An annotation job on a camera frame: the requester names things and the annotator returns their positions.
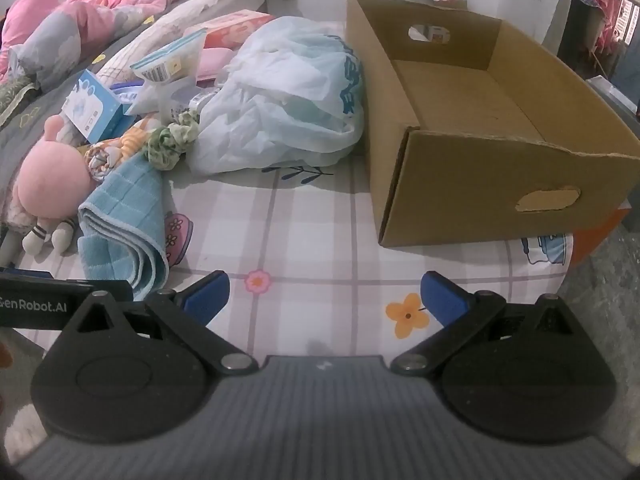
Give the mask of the blue towel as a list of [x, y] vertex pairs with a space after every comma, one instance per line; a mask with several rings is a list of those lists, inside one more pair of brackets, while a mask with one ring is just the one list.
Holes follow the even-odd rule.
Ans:
[[163, 178], [142, 154], [109, 174], [79, 206], [78, 254], [88, 280], [126, 281], [134, 299], [164, 287]]

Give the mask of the pink plush doll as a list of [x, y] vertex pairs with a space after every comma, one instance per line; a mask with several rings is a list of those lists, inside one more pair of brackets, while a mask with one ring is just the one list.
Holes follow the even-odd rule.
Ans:
[[39, 255], [46, 243], [58, 254], [70, 248], [79, 206], [96, 188], [84, 155], [58, 140], [63, 127], [60, 115], [46, 120], [41, 139], [24, 158], [14, 183], [13, 196], [35, 218], [22, 240], [30, 256]]

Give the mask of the orange patterned cloth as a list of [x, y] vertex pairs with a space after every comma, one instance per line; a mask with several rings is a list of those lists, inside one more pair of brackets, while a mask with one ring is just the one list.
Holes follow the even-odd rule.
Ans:
[[92, 144], [84, 154], [90, 176], [102, 183], [118, 166], [140, 152], [150, 136], [149, 131], [131, 127], [119, 138]]

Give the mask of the green floral scrunchie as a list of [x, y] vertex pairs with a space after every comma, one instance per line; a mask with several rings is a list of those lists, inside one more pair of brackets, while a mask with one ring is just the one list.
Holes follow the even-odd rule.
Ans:
[[151, 132], [143, 145], [143, 155], [156, 170], [173, 170], [199, 134], [198, 115], [183, 112], [174, 122]]

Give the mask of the blue white tissue box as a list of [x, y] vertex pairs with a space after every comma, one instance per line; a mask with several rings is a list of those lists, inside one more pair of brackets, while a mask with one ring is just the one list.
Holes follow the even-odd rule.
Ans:
[[116, 94], [88, 70], [80, 74], [62, 112], [90, 144], [119, 138], [136, 121], [125, 114]]

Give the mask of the blue white wipes pack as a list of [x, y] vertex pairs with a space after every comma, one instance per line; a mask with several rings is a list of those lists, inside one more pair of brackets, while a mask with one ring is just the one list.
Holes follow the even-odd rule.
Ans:
[[194, 79], [205, 39], [206, 30], [200, 28], [130, 64], [130, 70], [143, 80], [143, 88], [126, 114], [143, 115], [157, 110], [158, 97], [152, 96], [153, 92], [183, 78]]

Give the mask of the pink cloth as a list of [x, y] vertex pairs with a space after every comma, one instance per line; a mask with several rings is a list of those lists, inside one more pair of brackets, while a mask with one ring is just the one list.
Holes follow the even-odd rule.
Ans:
[[198, 63], [196, 82], [204, 84], [204, 82], [215, 80], [224, 66], [228, 65], [234, 56], [235, 52], [231, 49], [205, 48]]

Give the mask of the plaid bed sheet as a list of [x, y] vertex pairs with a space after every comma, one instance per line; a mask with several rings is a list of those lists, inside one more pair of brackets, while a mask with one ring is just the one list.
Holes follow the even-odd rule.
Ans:
[[390, 356], [442, 327], [421, 292], [428, 272], [529, 302], [560, 288], [574, 256], [568, 235], [384, 248], [355, 154], [326, 168], [285, 162], [208, 178], [179, 162], [155, 179], [167, 285], [226, 272], [228, 304], [210, 327], [258, 358]]

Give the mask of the brown cardboard box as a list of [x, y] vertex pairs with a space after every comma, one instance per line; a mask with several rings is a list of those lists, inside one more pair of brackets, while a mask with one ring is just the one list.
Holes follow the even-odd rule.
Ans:
[[634, 133], [509, 23], [401, 0], [348, 0], [366, 86], [370, 193], [384, 247], [570, 234], [639, 180]]

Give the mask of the white plastic bag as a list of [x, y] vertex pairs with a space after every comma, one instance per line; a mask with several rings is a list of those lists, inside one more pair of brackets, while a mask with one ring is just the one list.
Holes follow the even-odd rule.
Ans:
[[335, 22], [284, 16], [245, 40], [224, 68], [186, 153], [192, 174], [301, 162], [336, 164], [364, 129], [363, 78]]

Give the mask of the white fringed blanket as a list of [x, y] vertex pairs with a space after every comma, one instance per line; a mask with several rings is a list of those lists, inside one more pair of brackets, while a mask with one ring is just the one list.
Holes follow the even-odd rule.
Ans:
[[266, 0], [180, 0], [111, 44], [93, 60], [90, 70], [108, 86], [125, 82], [134, 78], [132, 63], [180, 39], [188, 28], [235, 11], [258, 11], [265, 6]]

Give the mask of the pink grey quilt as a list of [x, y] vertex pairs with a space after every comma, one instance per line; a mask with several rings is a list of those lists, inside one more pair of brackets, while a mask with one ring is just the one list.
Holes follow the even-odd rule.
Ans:
[[47, 91], [79, 64], [176, 0], [16, 0], [1, 34], [1, 80]]

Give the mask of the red pink wipes pack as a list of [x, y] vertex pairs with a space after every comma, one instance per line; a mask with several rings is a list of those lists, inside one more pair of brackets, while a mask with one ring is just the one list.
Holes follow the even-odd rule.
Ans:
[[237, 49], [257, 29], [271, 22], [273, 16], [252, 10], [239, 10], [187, 28], [183, 36], [204, 30], [204, 48]]

